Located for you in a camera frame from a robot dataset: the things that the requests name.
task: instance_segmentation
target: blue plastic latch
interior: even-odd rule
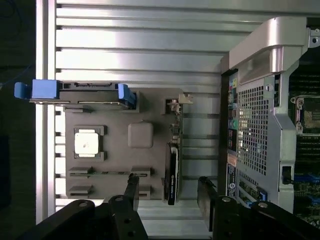
[[[118,98],[128,101],[132,105],[136,105],[136,95],[130,91],[128,85],[126,84],[118,84]]]
[[[29,100],[31,95],[31,87],[23,82],[14,84],[14,97],[17,99]]]
[[[33,79],[32,98],[33,99],[58,99],[59,85],[57,80]]]

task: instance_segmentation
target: circuit board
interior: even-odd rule
[[[300,65],[290,76],[288,115],[296,127],[293,213],[320,229],[319,70]]]

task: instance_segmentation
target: motherboard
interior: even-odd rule
[[[297,134],[293,213],[317,228],[320,228],[319,79],[316,65],[301,64],[290,76],[288,101],[288,115]]]

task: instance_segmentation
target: metal bracket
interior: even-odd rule
[[[309,36],[309,48],[316,48],[320,46],[320,30],[317,28],[315,30],[310,30]]]

